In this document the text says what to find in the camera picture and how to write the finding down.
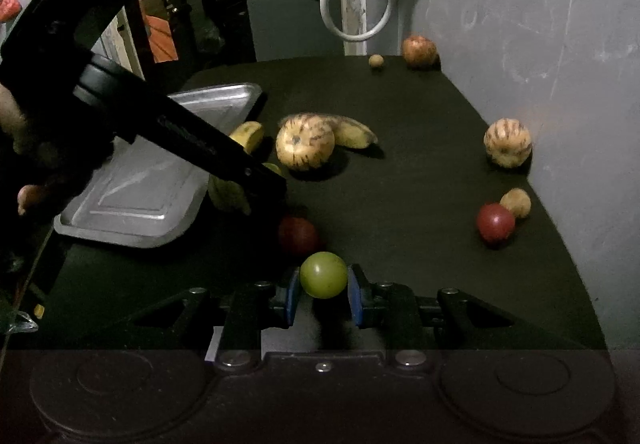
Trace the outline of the green tomato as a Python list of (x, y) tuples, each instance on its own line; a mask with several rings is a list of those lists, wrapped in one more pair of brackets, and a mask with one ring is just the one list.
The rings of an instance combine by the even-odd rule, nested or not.
[(306, 293), (317, 299), (330, 299), (345, 289), (348, 268), (335, 253), (319, 251), (309, 256), (300, 267), (300, 282)]

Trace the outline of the red tomato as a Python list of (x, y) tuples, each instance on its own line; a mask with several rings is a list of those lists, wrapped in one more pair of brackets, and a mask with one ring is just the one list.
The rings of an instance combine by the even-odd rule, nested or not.
[(498, 203), (480, 207), (476, 217), (476, 227), (486, 242), (505, 241), (514, 232), (515, 217), (509, 209)]
[(304, 218), (283, 219), (279, 227), (279, 235), (285, 245), (299, 253), (313, 251), (318, 241), (316, 228)]

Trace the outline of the large striped melon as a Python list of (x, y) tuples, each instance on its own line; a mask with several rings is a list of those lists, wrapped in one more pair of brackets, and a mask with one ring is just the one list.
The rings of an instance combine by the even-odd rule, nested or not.
[(285, 118), (276, 139), (278, 160), (288, 169), (320, 168), (331, 157), (335, 135), (329, 122), (316, 114)]

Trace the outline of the spotted banana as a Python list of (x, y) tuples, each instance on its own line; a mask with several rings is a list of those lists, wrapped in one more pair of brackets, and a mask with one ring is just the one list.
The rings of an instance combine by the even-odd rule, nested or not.
[(350, 117), (334, 114), (299, 113), (284, 116), (279, 120), (278, 126), (283, 127), (293, 119), (324, 121), (334, 133), (335, 144), (347, 147), (347, 149), (367, 149), (370, 145), (378, 143), (378, 136), (368, 126)]

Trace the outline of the yellow banana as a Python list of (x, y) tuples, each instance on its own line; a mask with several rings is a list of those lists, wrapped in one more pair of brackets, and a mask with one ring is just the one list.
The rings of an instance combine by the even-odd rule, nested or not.
[(265, 135), (265, 127), (258, 121), (246, 121), (237, 126), (230, 134), (229, 138), (238, 143), (246, 154), (252, 154)]

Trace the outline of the brown round fruit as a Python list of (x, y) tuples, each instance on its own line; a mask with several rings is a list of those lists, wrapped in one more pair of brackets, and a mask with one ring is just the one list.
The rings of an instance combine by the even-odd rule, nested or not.
[(508, 209), (515, 218), (524, 219), (532, 209), (532, 200), (523, 189), (514, 187), (500, 198), (499, 204)]

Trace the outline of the small striped melon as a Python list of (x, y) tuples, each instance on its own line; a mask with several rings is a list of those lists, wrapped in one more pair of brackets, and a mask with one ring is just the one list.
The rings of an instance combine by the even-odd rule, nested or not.
[(484, 134), (487, 155), (503, 168), (520, 167), (533, 151), (533, 140), (521, 120), (500, 118)]

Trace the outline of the small brown nut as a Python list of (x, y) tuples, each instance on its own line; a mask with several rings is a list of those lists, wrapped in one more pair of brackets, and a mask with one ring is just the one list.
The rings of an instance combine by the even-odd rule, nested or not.
[(383, 56), (380, 56), (379, 54), (372, 54), (368, 62), (369, 62), (369, 66), (374, 70), (378, 70), (379, 68), (382, 68), (385, 63)]

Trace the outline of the metal tray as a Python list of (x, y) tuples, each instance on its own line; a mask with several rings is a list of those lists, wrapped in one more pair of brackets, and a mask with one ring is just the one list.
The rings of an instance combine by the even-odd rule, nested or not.
[(193, 223), (207, 173), (156, 144), (115, 140), (111, 160), (54, 218), (56, 233), (136, 248), (167, 244)]

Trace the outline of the reddish apple at corner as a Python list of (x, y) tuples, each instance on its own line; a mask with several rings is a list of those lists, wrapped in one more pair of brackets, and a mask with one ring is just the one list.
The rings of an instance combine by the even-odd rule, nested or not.
[(435, 42), (420, 35), (405, 38), (401, 44), (401, 54), (412, 67), (432, 65), (438, 56)]

